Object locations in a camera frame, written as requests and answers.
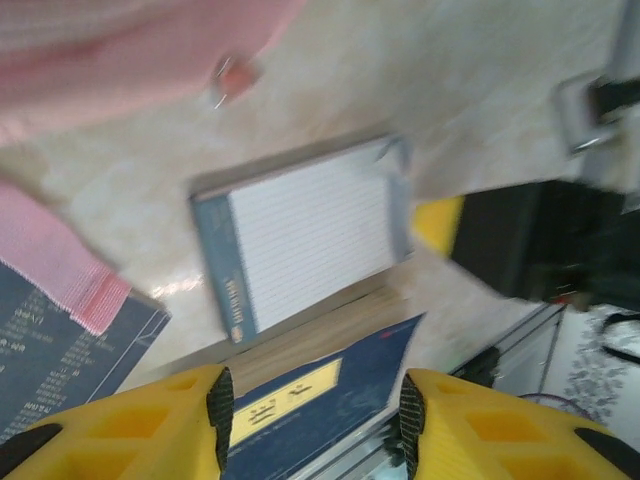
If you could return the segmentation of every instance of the pink sweater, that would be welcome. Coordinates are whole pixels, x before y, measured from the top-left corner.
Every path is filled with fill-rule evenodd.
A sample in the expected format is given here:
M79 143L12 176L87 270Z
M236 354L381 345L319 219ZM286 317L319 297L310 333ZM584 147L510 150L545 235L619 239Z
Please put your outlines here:
M16 0L0 0L0 16L7 1ZM201 91L225 57L252 57L272 42L304 0L176 3L72 47L0 52L0 145Z

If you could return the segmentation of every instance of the notebook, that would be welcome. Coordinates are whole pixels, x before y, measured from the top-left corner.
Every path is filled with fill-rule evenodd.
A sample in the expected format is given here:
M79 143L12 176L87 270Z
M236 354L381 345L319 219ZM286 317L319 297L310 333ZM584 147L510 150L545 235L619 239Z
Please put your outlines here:
M94 336L0 263L0 443L114 393L168 321L130 295L107 331Z
M408 257L408 161L406 142L384 135L263 160L252 176L192 196L234 343Z

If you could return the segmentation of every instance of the marble floor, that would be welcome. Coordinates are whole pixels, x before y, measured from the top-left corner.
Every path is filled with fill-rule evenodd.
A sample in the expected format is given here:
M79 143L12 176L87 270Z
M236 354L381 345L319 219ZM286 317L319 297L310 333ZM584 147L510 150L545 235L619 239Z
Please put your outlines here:
M246 97L214 110L203 94L6 147L0 174L169 308L139 366L152 368L225 336L189 217L195 175L387 122L414 144L416 201L561 176L549 93L603 65L620 5L309 0ZM503 301L427 251L412 269L412 308L430 315L410 362L455 357L517 320L490 313Z

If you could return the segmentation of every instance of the lined paper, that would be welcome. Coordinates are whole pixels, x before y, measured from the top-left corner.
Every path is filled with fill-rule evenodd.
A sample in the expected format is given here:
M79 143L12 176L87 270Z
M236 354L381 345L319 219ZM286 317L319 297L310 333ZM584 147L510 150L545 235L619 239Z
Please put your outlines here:
M230 194L258 331L393 266L379 153L359 149Z

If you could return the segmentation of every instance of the yellow plastic part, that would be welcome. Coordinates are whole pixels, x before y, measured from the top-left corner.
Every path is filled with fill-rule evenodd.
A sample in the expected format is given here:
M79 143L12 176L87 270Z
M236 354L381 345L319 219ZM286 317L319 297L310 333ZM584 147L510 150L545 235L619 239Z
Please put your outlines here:
M596 423L442 373L407 375L426 413L415 480L627 478L574 434L611 435Z
M449 257L455 244L464 197L452 197L425 203L416 208L412 228L429 248Z
M218 479L211 365L52 415L63 430L7 480Z

